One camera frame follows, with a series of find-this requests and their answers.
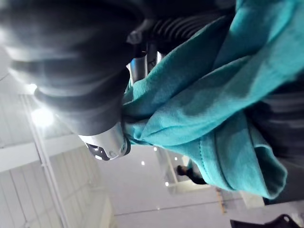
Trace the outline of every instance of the white wall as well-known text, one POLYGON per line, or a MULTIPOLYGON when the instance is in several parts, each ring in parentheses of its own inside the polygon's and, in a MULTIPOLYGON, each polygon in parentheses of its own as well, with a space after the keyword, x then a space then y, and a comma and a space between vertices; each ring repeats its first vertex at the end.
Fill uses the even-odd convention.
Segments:
POLYGON ((223 215, 213 188, 171 195, 152 147, 134 146, 128 156, 100 162, 99 168, 119 228, 229 228, 229 219, 263 223, 282 213, 304 211, 304 202, 247 210, 239 194, 225 192, 228 212, 223 215))
POLYGON ((171 195, 162 177, 153 147, 133 146, 129 155, 109 162, 99 162, 110 191, 116 215, 157 208, 180 207, 216 202, 214 189, 171 195))
POLYGON ((231 228, 230 219, 266 223, 282 213, 292 214, 304 209, 304 203, 268 206, 251 210, 236 210, 225 215, 218 204, 155 210, 143 213, 116 216, 119 228, 231 228))
MULTIPOLYGON (((87 212, 101 186, 98 167, 86 147, 50 158, 72 228, 85 227, 87 212)), ((36 161, 0 173, 0 227, 60 228, 61 223, 41 164, 36 161)))

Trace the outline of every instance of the black object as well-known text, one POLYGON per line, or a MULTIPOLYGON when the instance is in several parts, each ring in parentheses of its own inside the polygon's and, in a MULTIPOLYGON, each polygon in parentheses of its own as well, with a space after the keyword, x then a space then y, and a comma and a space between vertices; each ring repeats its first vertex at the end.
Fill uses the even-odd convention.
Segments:
POLYGON ((187 177, 189 177, 190 180, 192 180, 193 183, 207 184, 203 178, 199 178, 195 175, 195 173, 193 172, 193 169, 187 169, 187 171, 184 172, 182 170, 182 167, 180 165, 178 165, 176 170, 177 170, 178 175, 180 175, 180 176, 186 175, 187 177))
POLYGON ((304 167, 304 74, 279 87, 246 113, 276 157, 304 167))
POLYGON ((232 228, 300 228, 289 215, 280 215, 275 220, 265 224, 253 224, 230 220, 232 228))
POLYGON ((1 42, 10 73, 38 86, 40 105, 74 133, 98 135, 121 119, 125 66, 135 57, 130 34, 142 27, 143 43, 165 44, 169 52, 225 15, 235 0, 229 2, 222 9, 212 0, 7 0, 0 5, 1 42))

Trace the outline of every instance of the stitched seam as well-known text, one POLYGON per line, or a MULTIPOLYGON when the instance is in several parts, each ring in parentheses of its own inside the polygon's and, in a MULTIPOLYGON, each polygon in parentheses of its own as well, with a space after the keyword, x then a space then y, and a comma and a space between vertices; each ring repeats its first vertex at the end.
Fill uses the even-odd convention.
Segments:
POLYGON ((204 160, 203 160, 202 149, 201 149, 201 138, 202 138, 202 137, 200 137, 200 139, 199 139, 199 155, 200 155, 200 160, 201 160, 202 166, 203 166, 203 168, 204 168, 204 170, 205 170, 205 172, 206 172, 207 177, 208 177, 210 180, 212 180, 212 179, 210 178, 208 172, 207 172, 207 169, 206 169, 206 167, 205 167, 205 163, 204 163, 204 160))

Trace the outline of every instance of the teal cloth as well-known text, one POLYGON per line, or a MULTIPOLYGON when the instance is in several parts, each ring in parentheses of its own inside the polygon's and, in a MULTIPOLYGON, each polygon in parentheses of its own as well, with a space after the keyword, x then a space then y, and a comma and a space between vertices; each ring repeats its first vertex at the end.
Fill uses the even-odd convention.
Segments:
POLYGON ((304 68, 302 0, 237 0, 124 96, 132 143, 189 156, 204 180, 273 199, 287 171, 243 109, 304 68))

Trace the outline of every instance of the dark clothing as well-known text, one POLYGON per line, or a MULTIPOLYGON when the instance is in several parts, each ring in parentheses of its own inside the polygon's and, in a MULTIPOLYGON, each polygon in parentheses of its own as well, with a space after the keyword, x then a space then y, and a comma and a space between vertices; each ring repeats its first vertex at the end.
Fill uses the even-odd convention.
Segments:
POLYGON ((193 172, 193 169, 187 169, 186 176, 189 177, 196 184, 207 184, 203 178, 197 177, 193 172))
POLYGON ((288 215, 280 215, 266 224, 254 224, 230 220, 232 228, 300 228, 288 215))
POLYGON ((276 157, 304 166, 304 75, 247 109, 276 157))

